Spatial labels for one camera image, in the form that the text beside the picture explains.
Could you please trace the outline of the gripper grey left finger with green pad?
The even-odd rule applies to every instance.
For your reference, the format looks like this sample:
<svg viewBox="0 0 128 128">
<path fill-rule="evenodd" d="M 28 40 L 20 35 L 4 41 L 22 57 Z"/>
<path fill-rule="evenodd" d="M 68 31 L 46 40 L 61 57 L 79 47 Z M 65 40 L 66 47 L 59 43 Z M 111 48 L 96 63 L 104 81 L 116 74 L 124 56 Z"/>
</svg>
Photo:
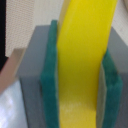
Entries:
<svg viewBox="0 0 128 128">
<path fill-rule="evenodd" d="M 37 26 L 19 66 L 28 128 L 60 128 L 57 21 Z"/>
</svg>

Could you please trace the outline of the gripper grey right finger with green pad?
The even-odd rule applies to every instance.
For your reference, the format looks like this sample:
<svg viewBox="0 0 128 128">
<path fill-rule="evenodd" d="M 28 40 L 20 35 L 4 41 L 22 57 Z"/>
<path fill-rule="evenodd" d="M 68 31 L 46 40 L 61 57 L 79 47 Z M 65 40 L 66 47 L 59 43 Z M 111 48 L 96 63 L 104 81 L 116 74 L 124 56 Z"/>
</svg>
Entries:
<svg viewBox="0 0 128 128">
<path fill-rule="evenodd" d="M 128 46 L 114 28 L 100 67 L 96 128 L 128 128 Z"/>
</svg>

